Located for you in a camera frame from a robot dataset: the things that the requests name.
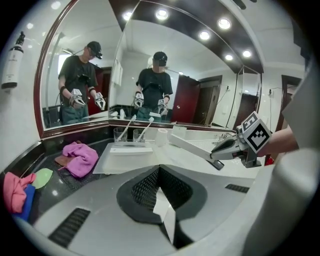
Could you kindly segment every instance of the person's hand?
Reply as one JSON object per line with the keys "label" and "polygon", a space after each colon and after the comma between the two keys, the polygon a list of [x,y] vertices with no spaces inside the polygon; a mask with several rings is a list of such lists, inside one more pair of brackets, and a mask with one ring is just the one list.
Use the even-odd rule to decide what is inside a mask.
{"label": "person's hand", "polygon": [[76,110],[81,109],[84,106],[83,104],[78,103],[73,97],[70,98],[69,103],[70,106]]}

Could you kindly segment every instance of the wrist strap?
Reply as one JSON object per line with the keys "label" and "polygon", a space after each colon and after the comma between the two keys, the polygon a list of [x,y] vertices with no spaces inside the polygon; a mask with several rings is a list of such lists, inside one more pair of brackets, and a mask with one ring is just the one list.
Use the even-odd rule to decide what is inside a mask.
{"label": "wrist strap", "polygon": [[89,93],[91,93],[92,90],[95,90],[95,88],[91,88],[91,89],[89,90]]}

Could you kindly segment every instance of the pink towel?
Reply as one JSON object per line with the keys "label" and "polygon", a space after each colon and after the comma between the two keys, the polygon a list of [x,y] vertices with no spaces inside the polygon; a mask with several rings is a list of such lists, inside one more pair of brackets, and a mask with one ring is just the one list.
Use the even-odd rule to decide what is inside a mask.
{"label": "pink towel", "polygon": [[25,178],[19,178],[11,172],[4,176],[3,199],[9,213],[22,213],[27,195],[24,189],[36,179],[36,175],[31,173]]}
{"label": "pink towel", "polygon": [[76,178],[87,175],[98,160],[97,152],[86,144],[73,142],[63,148],[62,154],[66,157],[75,157],[65,168]]}

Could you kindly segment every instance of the vent slot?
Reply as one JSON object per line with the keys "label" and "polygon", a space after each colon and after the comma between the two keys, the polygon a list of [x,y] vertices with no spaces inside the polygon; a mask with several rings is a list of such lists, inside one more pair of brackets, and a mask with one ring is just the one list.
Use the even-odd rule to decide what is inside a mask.
{"label": "vent slot", "polygon": [[249,191],[249,187],[247,186],[239,186],[239,185],[235,185],[235,184],[229,184],[225,187],[228,190],[233,190],[233,191],[237,191],[237,192],[241,192],[241,193],[247,193]]}
{"label": "vent slot", "polygon": [[241,10],[245,10],[247,7],[241,0],[232,0]]}
{"label": "vent slot", "polygon": [[79,229],[85,223],[90,211],[76,208],[72,213],[53,231],[49,239],[56,244],[67,248]]}

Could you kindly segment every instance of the red door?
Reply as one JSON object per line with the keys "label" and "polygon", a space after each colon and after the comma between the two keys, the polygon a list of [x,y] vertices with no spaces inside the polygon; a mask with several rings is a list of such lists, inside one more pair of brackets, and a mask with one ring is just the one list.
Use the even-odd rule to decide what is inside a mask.
{"label": "red door", "polygon": [[[98,84],[98,86],[94,88],[95,91],[97,93],[103,93],[104,71],[101,68],[95,70],[95,78]],[[89,116],[100,113],[101,109],[95,104],[95,99],[90,95],[88,91],[86,92],[86,95],[90,98],[87,102]]]}
{"label": "red door", "polygon": [[176,87],[171,122],[192,123],[200,93],[200,83],[180,75]]}

